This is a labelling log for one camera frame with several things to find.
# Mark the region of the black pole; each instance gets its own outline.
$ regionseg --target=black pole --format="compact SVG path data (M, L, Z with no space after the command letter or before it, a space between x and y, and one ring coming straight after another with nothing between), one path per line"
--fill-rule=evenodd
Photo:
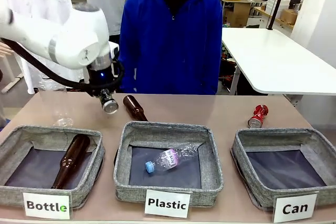
M271 18L271 22L269 23L269 26L267 28L268 30L272 30L272 27L273 27L273 24L274 24L274 21L275 21L275 17L277 16L277 13L278 13L280 3L281 3L281 0L278 0L277 4L275 5L274 12L273 12L273 15L272 15L272 18Z

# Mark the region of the blue jacket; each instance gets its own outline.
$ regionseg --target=blue jacket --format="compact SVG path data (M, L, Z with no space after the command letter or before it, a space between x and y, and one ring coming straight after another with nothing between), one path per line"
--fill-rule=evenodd
M217 92L222 43L219 0L188 0L174 17L164 0L127 0L120 36L124 92Z

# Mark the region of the bottle label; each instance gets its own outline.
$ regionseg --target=bottle label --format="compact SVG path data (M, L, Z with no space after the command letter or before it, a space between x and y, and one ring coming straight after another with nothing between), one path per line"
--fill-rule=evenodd
M169 149L168 151L165 151L164 154L166 155L166 159L169 161L169 169L179 164L179 159L174 149Z

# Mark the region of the cardboard box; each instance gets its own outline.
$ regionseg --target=cardboard box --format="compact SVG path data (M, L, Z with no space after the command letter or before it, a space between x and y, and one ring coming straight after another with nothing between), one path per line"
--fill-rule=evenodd
M298 14L295 13L294 10L292 10L292 9L285 9L285 10L282 10L280 19L283 22L286 22L286 23L289 23L291 25L294 25L297 17L298 17Z
M247 25L250 8L250 3L235 3L233 10L225 10L224 21L231 27L242 28Z

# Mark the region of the storage basket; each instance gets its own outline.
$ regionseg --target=storage basket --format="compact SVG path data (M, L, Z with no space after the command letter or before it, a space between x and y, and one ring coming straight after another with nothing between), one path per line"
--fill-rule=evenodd
M149 175L145 162L185 143L198 156L164 174ZM119 200L145 202L146 190L192 192L190 206L211 207L223 188L222 169L210 129L199 125L130 122L121 135L113 179Z
M314 129L240 130L232 152L264 210L272 210L275 196L316 191L318 206L336 203L336 148Z
M50 189L59 163L77 134L91 142L85 160L67 189ZM72 207L85 203L102 165L105 150L100 132L65 127L20 126L0 145L0 205L24 206L23 192L71 193Z

